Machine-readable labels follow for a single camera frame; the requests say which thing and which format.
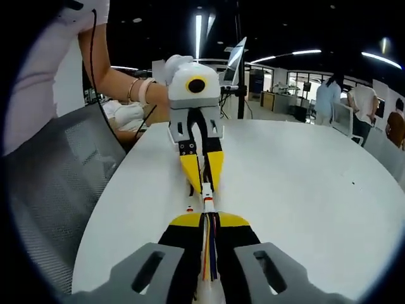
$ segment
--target laptop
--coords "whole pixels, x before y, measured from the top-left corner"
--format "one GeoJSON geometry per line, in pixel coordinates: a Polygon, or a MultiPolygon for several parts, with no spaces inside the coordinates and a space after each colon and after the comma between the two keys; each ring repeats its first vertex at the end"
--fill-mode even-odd
{"type": "Polygon", "coordinates": [[[242,39],[230,52],[227,69],[220,73],[220,85],[227,89],[237,89],[238,67],[245,50],[246,37],[242,39]]]}

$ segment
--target desk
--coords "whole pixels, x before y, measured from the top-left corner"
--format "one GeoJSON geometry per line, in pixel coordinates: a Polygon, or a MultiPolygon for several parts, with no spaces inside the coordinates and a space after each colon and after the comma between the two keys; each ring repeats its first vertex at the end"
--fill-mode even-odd
{"type": "MultiPolygon", "coordinates": [[[[305,266],[320,289],[358,299],[402,238],[405,194],[398,183],[333,128],[224,122],[217,209],[250,221],[262,242],[272,242],[305,266]]],[[[192,203],[197,204],[189,197],[167,124],[152,125],[93,211],[78,250],[73,292],[105,283],[114,265],[143,244],[157,242],[192,203]]]]}

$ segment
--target ceiling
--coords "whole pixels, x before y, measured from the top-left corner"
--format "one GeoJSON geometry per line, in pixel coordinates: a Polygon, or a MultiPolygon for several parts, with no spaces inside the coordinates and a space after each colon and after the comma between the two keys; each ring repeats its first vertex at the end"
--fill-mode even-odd
{"type": "MultiPolygon", "coordinates": [[[[240,0],[247,61],[321,49],[321,54],[283,56],[261,64],[289,70],[338,70],[370,82],[381,80],[404,94],[405,70],[361,55],[362,51],[379,54],[405,69],[400,1],[387,6],[371,1],[367,5],[354,1],[265,3],[269,1],[240,0]],[[382,55],[384,37],[387,43],[382,55]]],[[[111,0],[107,33],[111,63],[148,69],[152,60],[167,59],[172,54],[193,55],[197,13],[205,20],[210,13],[216,15],[211,32],[202,41],[201,58],[227,58],[229,53],[224,49],[237,43],[237,11],[235,0],[111,0]],[[134,23],[135,18],[142,21],[134,23]]]]}

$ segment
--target yellow circle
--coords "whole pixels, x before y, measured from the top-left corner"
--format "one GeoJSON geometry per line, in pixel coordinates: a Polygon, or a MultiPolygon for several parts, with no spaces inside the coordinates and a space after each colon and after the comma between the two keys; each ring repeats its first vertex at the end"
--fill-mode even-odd
{"type": "Polygon", "coordinates": [[[198,79],[199,79],[199,80],[202,80],[202,81],[205,83],[205,85],[207,85],[207,80],[206,80],[205,77],[203,77],[203,76],[193,76],[192,78],[190,78],[190,79],[186,82],[186,84],[185,84],[185,89],[188,90],[190,93],[198,94],[198,93],[191,92],[190,89],[189,89],[189,84],[190,84],[190,82],[192,82],[193,80],[198,80],[198,79]]]}

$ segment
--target cable bundle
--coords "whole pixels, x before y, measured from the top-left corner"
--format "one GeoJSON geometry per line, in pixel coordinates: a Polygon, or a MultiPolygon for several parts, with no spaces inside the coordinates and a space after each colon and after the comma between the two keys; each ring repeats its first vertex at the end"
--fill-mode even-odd
{"type": "Polygon", "coordinates": [[[204,281],[211,282],[218,279],[218,269],[216,266],[216,249],[215,249],[215,237],[216,237],[216,219],[214,213],[205,213],[206,216],[206,237],[204,245],[204,267],[202,271],[202,279],[204,281]]]}

